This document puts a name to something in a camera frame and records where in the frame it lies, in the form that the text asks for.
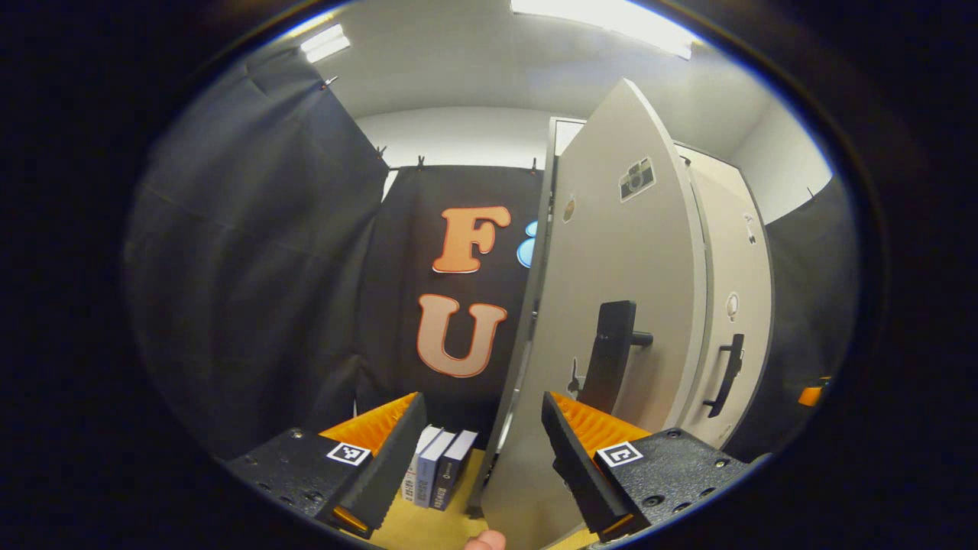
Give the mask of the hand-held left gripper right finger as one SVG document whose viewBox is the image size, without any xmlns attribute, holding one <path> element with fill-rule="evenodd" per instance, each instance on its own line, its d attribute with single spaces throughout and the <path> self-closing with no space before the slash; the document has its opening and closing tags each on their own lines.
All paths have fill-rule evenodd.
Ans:
<svg viewBox="0 0 978 550">
<path fill-rule="evenodd" d="M 771 455 L 737 460 L 684 429 L 647 432 L 560 393 L 542 395 L 553 469 L 602 543 L 675 523 L 751 477 Z"/>
</svg>

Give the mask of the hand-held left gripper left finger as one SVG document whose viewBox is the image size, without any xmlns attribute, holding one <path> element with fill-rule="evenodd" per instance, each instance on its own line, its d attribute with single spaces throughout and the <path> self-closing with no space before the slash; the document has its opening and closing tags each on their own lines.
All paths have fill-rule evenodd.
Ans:
<svg viewBox="0 0 978 550">
<path fill-rule="evenodd" d="M 297 514 L 370 539 L 426 426 L 425 397 L 413 391 L 324 431 L 287 429 L 230 460 L 228 470 Z"/>
</svg>

